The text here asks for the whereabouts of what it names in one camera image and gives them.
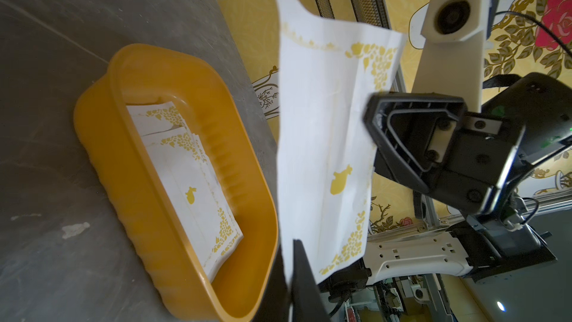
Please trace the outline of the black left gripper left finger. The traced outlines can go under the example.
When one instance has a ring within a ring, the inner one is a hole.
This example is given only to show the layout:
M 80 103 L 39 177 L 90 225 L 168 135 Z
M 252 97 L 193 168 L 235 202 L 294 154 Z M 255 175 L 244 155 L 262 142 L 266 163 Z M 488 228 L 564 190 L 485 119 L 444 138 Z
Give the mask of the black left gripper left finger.
M 268 284 L 253 322 L 289 322 L 290 291 L 284 271 L 282 247 L 278 246 Z

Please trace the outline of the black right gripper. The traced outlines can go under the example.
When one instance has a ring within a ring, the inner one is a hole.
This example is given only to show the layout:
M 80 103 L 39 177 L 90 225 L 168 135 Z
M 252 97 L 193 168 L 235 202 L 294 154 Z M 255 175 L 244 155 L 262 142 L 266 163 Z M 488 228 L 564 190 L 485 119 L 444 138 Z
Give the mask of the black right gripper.
M 463 213 L 500 210 L 518 181 L 571 147 L 571 126 L 531 131 L 521 120 L 465 114 L 462 98 L 376 93 L 363 115 L 374 171 Z

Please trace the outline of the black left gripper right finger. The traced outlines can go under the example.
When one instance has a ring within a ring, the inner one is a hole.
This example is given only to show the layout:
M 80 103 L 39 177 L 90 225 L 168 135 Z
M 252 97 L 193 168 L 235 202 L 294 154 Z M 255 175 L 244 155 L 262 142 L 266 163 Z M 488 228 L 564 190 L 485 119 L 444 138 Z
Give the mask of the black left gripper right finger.
M 292 321 L 330 322 L 302 241 L 293 241 Z

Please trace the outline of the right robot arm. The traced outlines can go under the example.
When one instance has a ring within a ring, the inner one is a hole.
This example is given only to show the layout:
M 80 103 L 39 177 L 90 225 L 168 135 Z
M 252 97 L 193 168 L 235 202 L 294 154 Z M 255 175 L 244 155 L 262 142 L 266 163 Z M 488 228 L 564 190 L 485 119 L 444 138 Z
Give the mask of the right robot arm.
M 375 172 L 433 198 L 463 220 L 441 239 L 370 252 L 320 283 L 333 302 L 389 277 L 451 274 L 478 281 L 554 261 L 531 228 L 519 184 L 571 147 L 571 88 L 541 73 L 498 75 L 500 93 L 471 112 L 461 98 L 389 93 L 369 98 L 363 123 L 377 144 Z

